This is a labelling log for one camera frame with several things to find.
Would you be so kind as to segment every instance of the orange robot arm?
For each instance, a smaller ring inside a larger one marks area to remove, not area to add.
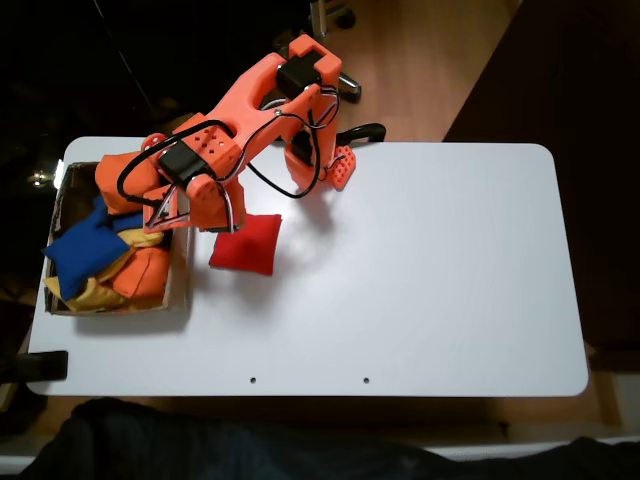
[[[97,171],[96,181],[105,199],[115,199],[116,191],[120,197],[108,205],[110,213],[142,204],[150,232],[190,225],[233,232],[242,227],[246,215],[237,178],[246,166],[292,198],[306,195],[318,182],[344,188],[355,169],[355,156],[347,146],[336,147],[342,62],[306,35],[290,44],[289,54],[289,60],[276,53],[263,58],[238,78],[211,112],[194,115],[171,137],[148,137],[140,153],[128,154],[135,158],[127,158],[131,161],[124,169],[121,156],[113,157],[120,162],[113,160],[113,168],[101,164],[104,174]],[[265,96],[276,88],[287,97],[284,103],[261,110]],[[287,167],[299,193],[284,191],[249,163],[278,137],[288,143]],[[149,166],[171,185],[150,186]],[[116,185],[114,169],[120,172]],[[179,211],[180,191],[189,199],[188,213]]]

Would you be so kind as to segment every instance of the tabletop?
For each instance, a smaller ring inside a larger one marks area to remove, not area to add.
[[[65,167],[134,151],[82,137]],[[30,351],[67,350],[48,395],[571,396],[588,370],[551,154],[531,144],[354,149],[343,192],[292,200],[252,172],[247,211],[281,214],[274,275],[208,265],[188,306],[56,316],[42,291]],[[254,159],[295,191],[281,147]]]

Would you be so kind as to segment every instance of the box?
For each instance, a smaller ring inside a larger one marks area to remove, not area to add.
[[[98,162],[73,163],[67,167],[49,228],[50,245],[55,239],[93,211],[93,199],[100,195],[95,183],[95,171]],[[126,305],[113,310],[85,310],[73,312],[49,289],[43,285],[45,294],[45,311],[54,315],[81,316],[114,316],[132,315],[149,311],[167,310],[185,307],[189,301],[189,272],[193,254],[192,228],[175,229],[171,238],[171,265],[165,286],[162,304],[147,310],[129,310]],[[45,278],[56,275],[55,263],[45,257]]]

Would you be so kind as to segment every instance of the black cloth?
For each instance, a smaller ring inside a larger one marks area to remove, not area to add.
[[[581,438],[530,457],[455,462],[419,448],[247,428],[113,399],[78,406],[24,479],[637,479],[640,444]]]

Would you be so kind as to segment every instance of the black wire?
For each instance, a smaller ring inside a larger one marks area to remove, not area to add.
[[[331,120],[329,120],[327,123],[322,124],[322,125],[315,125],[313,124],[313,122],[311,123],[307,123],[304,121],[304,119],[300,116],[297,115],[295,113],[280,113],[278,115],[276,115],[275,117],[273,117],[271,120],[269,120],[268,122],[266,122],[265,124],[263,124],[260,128],[258,128],[255,132],[253,132],[251,134],[251,136],[247,139],[247,141],[244,144],[244,148],[242,149],[242,153],[240,154],[240,157],[238,157],[238,161],[235,163],[235,165],[233,166],[233,168],[231,169],[231,171],[224,177],[219,178],[218,181],[219,182],[226,182],[227,180],[229,180],[238,170],[238,168],[240,167],[240,165],[242,164],[242,162],[244,162],[245,159],[245,155],[247,152],[247,147],[249,146],[249,143],[251,143],[251,140],[253,140],[253,138],[258,135],[262,130],[264,130],[265,128],[267,128],[269,125],[271,125],[273,122],[275,122],[278,118],[295,118],[297,120],[299,120],[300,122],[302,122],[304,124],[305,127],[309,128],[309,130],[314,131],[314,130],[322,130],[323,128],[327,128],[329,126],[329,124],[331,124],[331,122],[333,122],[333,120],[336,118],[336,115],[338,114],[338,109],[340,106],[340,96],[338,94],[338,89],[336,89],[335,87],[329,85],[323,85],[321,86],[321,91],[322,90],[325,91],[330,91],[331,93],[333,93],[336,97],[336,103],[334,103],[332,105],[331,108],[329,108],[321,117],[321,119],[318,121],[318,124],[322,122],[322,120],[324,118],[326,118],[326,116],[332,111],[334,110],[333,116],[331,117]]]
[[[309,123],[311,125],[313,125],[313,114],[311,113],[311,110],[309,110]],[[314,148],[314,150],[316,152],[316,155],[315,155],[316,156],[316,163],[314,165],[313,179],[311,180],[311,183],[309,184],[309,186],[304,191],[302,191],[300,193],[287,192],[285,189],[279,187],[278,185],[273,183],[271,180],[269,180],[267,177],[265,177],[251,163],[248,163],[247,167],[249,167],[249,169],[253,173],[255,173],[258,176],[258,178],[260,178],[260,180],[262,180],[267,185],[269,185],[271,188],[277,190],[278,192],[280,192],[281,194],[283,194],[286,197],[298,199],[298,198],[302,198],[302,197],[308,195],[311,192],[311,190],[313,190],[313,187],[316,186],[316,183],[318,183],[318,178],[320,178],[320,145],[319,145],[319,142],[318,142],[318,132],[316,132],[316,130],[318,130],[318,129],[317,128],[312,128],[311,129],[311,138],[313,140],[313,148]]]
[[[142,205],[148,205],[149,207],[153,207],[153,208],[159,207],[160,204],[162,203],[161,200],[148,200],[143,197],[138,197],[137,195],[129,195],[127,192],[125,192],[124,191],[125,180],[129,175],[131,175],[131,172],[133,172],[134,168],[140,165],[144,160],[149,158],[151,155],[158,153],[160,150],[163,150],[170,145],[173,145],[178,140],[188,137],[189,135],[193,135],[194,133],[197,133],[200,130],[204,130],[205,128],[211,127],[211,126],[221,127],[227,135],[229,135],[230,137],[234,136],[233,130],[231,130],[229,125],[227,125],[226,123],[220,120],[205,120],[204,122],[194,125],[193,127],[187,128],[186,130],[183,130],[174,135],[171,135],[170,137],[166,138],[160,143],[157,143],[153,147],[149,147],[144,152],[141,152],[140,155],[138,155],[136,158],[131,160],[131,162],[129,162],[129,165],[124,167],[122,172],[120,172],[120,176],[118,177],[118,182],[116,184],[116,187],[118,189],[118,193],[120,194],[120,196],[130,202],[139,203]],[[214,178],[216,178],[215,172],[211,171],[210,173]]]
[[[263,182],[265,182],[267,185],[269,185],[270,187],[274,188],[275,190],[277,190],[278,192],[280,192],[281,194],[289,197],[289,198],[302,198],[306,195],[309,194],[309,192],[311,192],[311,190],[313,190],[313,187],[315,187],[316,183],[318,182],[318,178],[320,177],[320,145],[318,142],[318,134],[316,132],[316,130],[322,130],[323,128],[328,127],[331,122],[333,122],[333,120],[335,119],[336,115],[338,114],[338,110],[339,110],[339,105],[340,105],[340,99],[339,99],[339,95],[338,95],[338,91],[335,87],[333,86],[326,86],[326,85],[321,85],[321,90],[324,89],[325,91],[330,91],[331,93],[334,93],[336,96],[336,103],[330,107],[320,118],[320,120],[318,121],[318,123],[322,122],[322,120],[324,120],[324,118],[333,110],[333,116],[331,117],[331,119],[322,125],[316,125],[313,121],[313,114],[311,112],[311,110],[309,110],[308,116],[309,116],[309,123],[305,122],[305,120],[300,116],[297,115],[295,113],[281,113],[279,115],[276,115],[275,117],[273,117],[271,120],[269,120],[268,122],[266,122],[264,125],[262,125],[260,128],[258,128],[255,132],[253,132],[251,134],[251,136],[247,139],[244,148],[242,149],[242,153],[240,155],[240,157],[238,158],[238,161],[236,162],[236,164],[234,165],[234,167],[231,169],[231,171],[224,177],[218,178],[216,176],[216,173],[212,170],[209,169],[209,173],[211,174],[211,176],[214,178],[214,180],[216,180],[219,183],[222,182],[226,182],[227,180],[229,180],[235,173],[237,168],[240,166],[241,162],[244,161],[245,155],[246,155],[246,151],[247,151],[247,147],[249,145],[249,143],[251,142],[251,140],[253,140],[253,138],[255,138],[256,135],[258,135],[262,130],[264,130],[265,128],[267,128],[269,125],[271,125],[273,122],[275,122],[276,120],[278,120],[279,118],[282,117],[286,117],[286,118],[295,118],[297,120],[299,120],[300,122],[302,122],[307,128],[309,128],[309,130],[311,131],[311,138],[313,140],[313,146],[316,152],[316,163],[314,165],[315,169],[314,169],[314,175],[313,175],[313,179],[311,180],[311,183],[309,184],[309,186],[302,192],[300,193],[290,193],[287,192],[286,190],[284,190],[283,188],[279,187],[278,185],[276,185],[275,183],[273,183],[271,180],[269,180],[267,177],[265,177],[256,167],[254,167],[252,164],[247,164],[247,167],[249,167],[249,169],[255,173]],[[130,195],[127,192],[124,191],[124,182],[127,179],[127,177],[129,175],[131,175],[131,172],[138,166],[140,165],[144,160],[146,160],[147,158],[149,158],[151,155],[158,153],[160,150],[165,149],[166,147],[173,145],[174,143],[176,143],[178,140],[181,140],[182,138],[188,137],[189,135],[193,135],[194,133],[197,133],[201,130],[204,130],[207,127],[210,126],[219,126],[221,127],[226,133],[227,135],[229,135],[229,137],[233,137],[233,131],[231,130],[231,128],[224,122],[222,122],[221,120],[205,120],[204,122],[201,122],[197,125],[194,125],[193,127],[190,127],[186,130],[183,130],[181,132],[178,132],[168,138],[166,138],[165,140],[163,140],[162,142],[154,145],[153,147],[148,148],[147,150],[145,150],[144,152],[141,152],[137,157],[135,157],[131,162],[129,162],[129,164],[122,170],[122,172],[120,172],[120,176],[118,177],[118,181],[117,181],[117,190],[118,193],[120,194],[120,196],[122,196],[123,198],[125,198],[126,200],[130,201],[130,202],[134,202],[134,203],[138,203],[138,204],[142,204],[142,205],[148,205],[150,207],[153,208],[157,208],[160,206],[160,204],[162,203],[161,200],[148,200],[144,197],[139,197],[137,195]]]

